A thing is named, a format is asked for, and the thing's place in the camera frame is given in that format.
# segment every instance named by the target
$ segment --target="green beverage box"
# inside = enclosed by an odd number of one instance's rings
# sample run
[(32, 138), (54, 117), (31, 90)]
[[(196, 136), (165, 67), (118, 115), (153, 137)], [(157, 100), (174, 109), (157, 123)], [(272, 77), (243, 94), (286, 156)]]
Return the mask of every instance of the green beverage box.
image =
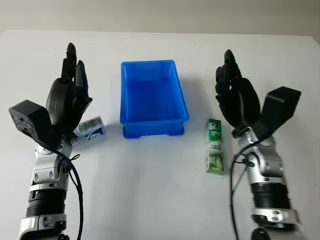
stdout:
[(224, 174), (224, 153), (222, 147), (222, 125), (220, 120), (211, 119), (205, 128), (205, 170), (208, 173)]

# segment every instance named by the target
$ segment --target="robotic arm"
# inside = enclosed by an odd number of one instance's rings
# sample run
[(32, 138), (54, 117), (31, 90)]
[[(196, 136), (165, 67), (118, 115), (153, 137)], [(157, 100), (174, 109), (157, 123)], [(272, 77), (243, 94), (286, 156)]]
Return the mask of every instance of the robotic arm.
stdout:
[(234, 127), (232, 135), (241, 150), (230, 168), (230, 209), (233, 230), (238, 231), (233, 209), (232, 172), (237, 158), (243, 155), (253, 194), (252, 218), (259, 227), (252, 240), (307, 239), (299, 222), (298, 212), (292, 209), (281, 157), (275, 149), (272, 133), (290, 119), (301, 92), (280, 87), (269, 92), (260, 114), (258, 96), (250, 81), (243, 78), (230, 50), (224, 55), (224, 65), (216, 70), (216, 99), (225, 119)]
[(71, 171), (79, 194), (81, 238), (83, 225), (82, 187), (69, 156), (73, 130), (92, 98), (84, 63), (77, 63), (76, 48), (69, 43), (61, 77), (54, 81), (46, 108), (25, 100), (9, 109), (16, 128), (36, 141), (36, 163), (32, 171), (29, 206), (21, 221), (19, 240), (69, 240), (62, 234), (67, 227), (65, 199)]

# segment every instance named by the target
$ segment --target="white table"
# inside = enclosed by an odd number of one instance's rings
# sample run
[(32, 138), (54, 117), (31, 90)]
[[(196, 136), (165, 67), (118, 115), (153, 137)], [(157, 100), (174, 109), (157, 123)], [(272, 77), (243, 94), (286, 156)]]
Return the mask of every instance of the white table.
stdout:
[[(320, 235), (320, 48), (311, 37), (7, 31), (0, 38), (1, 239), (14, 240), (28, 206), (35, 143), (18, 132), (8, 108), (29, 99), (45, 105), (61, 74), (69, 42), (85, 63), (93, 103), (83, 116), (101, 115), (107, 135), (77, 147), (75, 165), (84, 192), (82, 239), (234, 239), (229, 213), (229, 176), (204, 171), (205, 122), (222, 120), (227, 163), (238, 150), (232, 128), (215, 100), (215, 71), (232, 49), (261, 105), (280, 86), (302, 91), (294, 117), (275, 134), (288, 190), (309, 239)], [(125, 139), (120, 117), (120, 63), (175, 60), (190, 121), (182, 136)], [(235, 195), (242, 240), (250, 239), (252, 195), (243, 179)], [(76, 239), (78, 196), (69, 184), (67, 231)]]

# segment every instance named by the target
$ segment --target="white surface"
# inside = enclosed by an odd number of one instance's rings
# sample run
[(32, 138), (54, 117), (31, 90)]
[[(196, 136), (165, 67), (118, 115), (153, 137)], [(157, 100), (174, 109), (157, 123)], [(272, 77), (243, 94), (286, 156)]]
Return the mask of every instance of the white surface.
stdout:
[(320, 0), (0, 0), (8, 29), (312, 36)]
[[(204, 171), (208, 117), (222, 120), (226, 161), (238, 150), (215, 100), (215, 71), (226, 49), (234, 52), (261, 104), (280, 86), (302, 91), (294, 117), (274, 137), (292, 204), (309, 238), (318, 239), (320, 48), (311, 37), (30, 30), (7, 31), (0, 38), (1, 239), (17, 237), (35, 162), (35, 143), (15, 129), (8, 108), (24, 99), (45, 105), (70, 41), (85, 63), (93, 97), (83, 120), (101, 115), (107, 131), (73, 152), (81, 154), (75, 164), (83, 185), (84, 240), (234, 239), (229, 177)], [(185, 134), (125, 139), (119, 124), (120, 63), (162, 59), (176, 63), (190, 115)], [(251, 198), (244, 179), (235, 194), (243, 240), (256, 227)], [(66, 213), (66, 232), (76, 239), (79, 207), (71, 184)]]

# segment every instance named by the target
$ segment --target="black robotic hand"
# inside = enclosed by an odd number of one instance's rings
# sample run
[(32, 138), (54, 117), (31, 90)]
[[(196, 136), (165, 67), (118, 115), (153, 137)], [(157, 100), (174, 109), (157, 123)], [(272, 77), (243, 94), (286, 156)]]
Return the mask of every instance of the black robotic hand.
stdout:
[(75, 137), (73, 130), (91, 101), (85, 65), (81, 60), (77, 63), (76, 48), (69, 43), (61, 77), (52, 84), (46, 108), (25, 100), (9, 112), (19, 131), (47, 149), (56, 149), (61, 137)]

